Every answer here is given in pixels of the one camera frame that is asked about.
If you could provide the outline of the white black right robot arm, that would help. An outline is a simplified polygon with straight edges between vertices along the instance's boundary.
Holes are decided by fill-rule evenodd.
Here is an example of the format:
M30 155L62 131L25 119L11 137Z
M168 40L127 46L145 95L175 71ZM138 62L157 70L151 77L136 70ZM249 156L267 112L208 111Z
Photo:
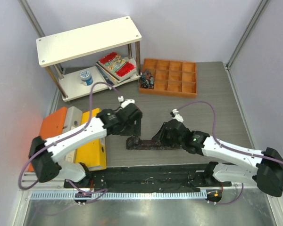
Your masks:
M216 163L204 173L204 182L236 182L257 186L262 192L280 197L283 194L283 158L277 150L248 149L223 142L208 133L190 131L181 121L164 122L152 138L163 146L179 145L191 154L214 157L226 163Z

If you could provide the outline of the brown blue-flowered tie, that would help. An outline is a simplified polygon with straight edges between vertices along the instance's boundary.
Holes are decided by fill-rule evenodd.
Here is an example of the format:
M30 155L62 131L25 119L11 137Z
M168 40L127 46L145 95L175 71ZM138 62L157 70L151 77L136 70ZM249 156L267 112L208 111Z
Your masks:
M166 146L153 140L141 140L139 137L129 137L126 140L127 150L178 150L180 145Z

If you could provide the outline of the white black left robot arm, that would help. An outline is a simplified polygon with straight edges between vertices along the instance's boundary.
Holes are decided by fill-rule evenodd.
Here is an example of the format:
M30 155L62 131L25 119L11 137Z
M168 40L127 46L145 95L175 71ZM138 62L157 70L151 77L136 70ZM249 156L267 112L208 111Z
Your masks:
M37 181L45 183L60 177L85 188L91 182L88 168L82 163L65 161L73 150L109 135L138 136L142 111L133 100L124 101L116 110L103 109L85 124L64 134L43 140L32 140L29 160Z

